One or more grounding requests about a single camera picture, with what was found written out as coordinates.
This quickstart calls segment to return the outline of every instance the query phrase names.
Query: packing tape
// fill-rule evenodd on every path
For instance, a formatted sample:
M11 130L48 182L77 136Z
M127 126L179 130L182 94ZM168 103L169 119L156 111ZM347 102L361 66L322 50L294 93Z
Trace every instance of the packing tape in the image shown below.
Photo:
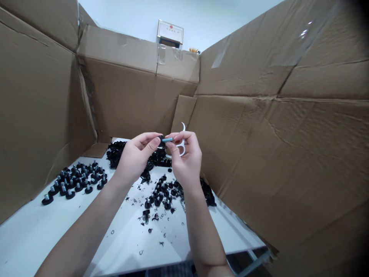
M228 46L229 46L229 43L231 41L231 37L232 37L232 34L230 34L227 37L227 39L223 41L223 44L221 46L221 50L218 52L218 55L214 59L214 62L213 62L213 65L211 66L211 68L218 68L220 66L220 64L222 63L223 57L224 57L225 53L228 50Z
M159 45L159 58L158 58L158 64L165 64L165 49L166 46L163 44Z
M126 46L127 45L127 36L123 34L117 35L117 41L119 46Z
M304 24L299 28L294 28L296 33L293 36L286 34L289 39L274 59L271 65L295 66L308 51L313 42L318 38L324 27L330 22L331 18L337 13L338 1L316 1L310 8Z

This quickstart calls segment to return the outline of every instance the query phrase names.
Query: white table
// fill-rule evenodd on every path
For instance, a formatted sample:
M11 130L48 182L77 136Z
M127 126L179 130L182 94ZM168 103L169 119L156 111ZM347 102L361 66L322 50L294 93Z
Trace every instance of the white table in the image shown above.
M102 159L80 157L74 164L80 161L88 165L93 160L105 169L109 180L114 170L109 169L106 153ZM141 178L134 183L128 193L129 200L118 210L85 276L118 275L191 259L186 216L179 198L173 200L174 214L165 212L162 206L154 212L154 206L150 216L163 214L162 219L157 222L151 217L145 226L138 220L145 210L141 204L164 173L167 181L174 179L168 168L154 167L150 171L153 183L140 185ZM94 185L91 194L84 194L83 190L71 200L58 194L50 205L43 206L41 200L50 186L0 225L0 276L34 276L51 249L99 193ZM227 254L265 246L221 200L215 197L215 202L217 207L209 207L209 210Z

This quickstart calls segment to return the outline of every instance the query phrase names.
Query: black debris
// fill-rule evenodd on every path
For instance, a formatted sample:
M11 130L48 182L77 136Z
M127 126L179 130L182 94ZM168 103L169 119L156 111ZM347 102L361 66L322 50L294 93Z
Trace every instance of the black debris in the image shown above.
M203 178L200 178L201 188L203 189L203 193L206 199L206 204L208 206L216 207L215 198L213 192L211 191L210 186L205 182Z

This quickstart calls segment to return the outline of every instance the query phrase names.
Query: cardboard edge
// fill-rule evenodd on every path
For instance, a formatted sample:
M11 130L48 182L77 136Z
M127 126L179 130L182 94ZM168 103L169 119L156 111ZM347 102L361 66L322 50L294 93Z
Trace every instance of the cardboard edge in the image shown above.
M181 122L184 123L187 129L196 101L196 97L179 95L176 111L173 118L171 133L180 132L183 130Z
M108 149L109 144L107 143L95 143L86 152L82 154L83 157L88 158L102 158Z

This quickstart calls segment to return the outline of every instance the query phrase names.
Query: cardboard wall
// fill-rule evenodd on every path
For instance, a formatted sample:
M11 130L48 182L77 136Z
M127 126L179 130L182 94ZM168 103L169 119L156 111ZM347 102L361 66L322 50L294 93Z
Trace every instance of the cardboard wall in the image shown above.
M93 84L101 142L169 134L179 95L194 95L198 56L160 46L91 26L84 31L78 56Z
M0 7L69 50L77 50L77 0L0 0Z
M360 30L344 1L287 0L201 55L188 128L202 171L279 250L273 276L344 276L361 255L369 68Z
M2 8L0 49L3 222L87 150L95 135L75 54Z

